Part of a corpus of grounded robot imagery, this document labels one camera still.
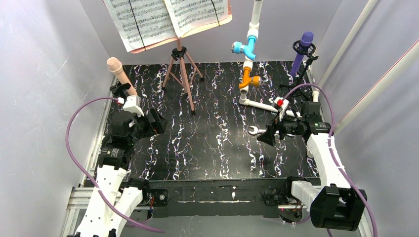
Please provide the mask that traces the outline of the black round-base mic stand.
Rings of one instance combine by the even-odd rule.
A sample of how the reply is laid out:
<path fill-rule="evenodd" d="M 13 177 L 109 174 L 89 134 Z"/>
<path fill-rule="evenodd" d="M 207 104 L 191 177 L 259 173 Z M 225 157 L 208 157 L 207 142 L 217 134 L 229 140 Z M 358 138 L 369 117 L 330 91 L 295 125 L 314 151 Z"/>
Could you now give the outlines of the black round-base mic stand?
<path fill-rule="evenodd" d="M 117 82 L 115 85 L 110 86 L 109 90 L 116 98 L 123 98 L 126 99 L 128 94 L 128 89 L 131 88 L 131 85 L 129 83 L 121 84 L 120 82 Z"/>

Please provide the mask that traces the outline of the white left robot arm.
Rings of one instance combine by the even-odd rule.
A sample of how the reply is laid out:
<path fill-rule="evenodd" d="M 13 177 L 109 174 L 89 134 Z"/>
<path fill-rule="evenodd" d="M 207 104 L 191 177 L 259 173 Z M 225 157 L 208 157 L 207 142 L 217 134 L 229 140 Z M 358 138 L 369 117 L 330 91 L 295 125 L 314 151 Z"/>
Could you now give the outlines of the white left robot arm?
<path fill-rule="evenodd" d="M 153 216 L 155 197 L 149 181 L 123 179 L 137 142 L 165 133 L 167 123 L 156 109 L 149 109 L 144 116 L 130 112 L 113 114 L 99 152 L 94 189 L 75 237 L 118 237 L 139 205 L 148 207 L 149 218 Z"/>

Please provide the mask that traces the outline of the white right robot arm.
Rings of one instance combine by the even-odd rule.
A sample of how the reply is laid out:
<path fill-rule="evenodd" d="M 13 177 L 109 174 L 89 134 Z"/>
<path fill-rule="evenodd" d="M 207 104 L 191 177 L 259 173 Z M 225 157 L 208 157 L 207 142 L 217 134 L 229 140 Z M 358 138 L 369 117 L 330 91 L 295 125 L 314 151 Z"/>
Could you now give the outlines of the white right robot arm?
<path fill-rule="evenodd" d="M 288 105 L 285 99 L 273 103 L 278 113 L 257 140 L 274 146 L 276 135 L 281 140 L 287 135 L 301 136 L 317 165 L 320 187 L 306 178 L 288 177 L 282 197 L 293 198 L 305 206 L 316 228 L 357 230 L 367 195 L 364 190 L 356 191 L 342 174 L 344 168 L 335 151 L 334 138 L 329 135 L 332 126 L 322 120 L 320 103 L 302 102 L 300 115 L 288 109 Z"/>

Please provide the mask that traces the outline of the pink microphone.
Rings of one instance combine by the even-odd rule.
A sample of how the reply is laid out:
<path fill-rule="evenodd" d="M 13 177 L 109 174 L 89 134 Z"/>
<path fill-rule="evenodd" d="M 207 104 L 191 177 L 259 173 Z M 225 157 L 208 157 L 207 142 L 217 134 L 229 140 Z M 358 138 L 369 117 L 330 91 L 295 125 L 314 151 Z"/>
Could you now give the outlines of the pink microphone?
<path fill-rule="evenodd" d="M 128 83 L 130 85 L 130 88 L 127 90 L 129 95 L 138 95 L 136 89 L 134 88 L 129 78 L 127 77 L 126 73 L 124 72 L 123 65 L 119 61 L 119 59 L 115 57 L 110 57 L 107 60 L 107 66 L 108 66 L 108 70 L 117 77 L 118 81 L 121 84 Z"/>

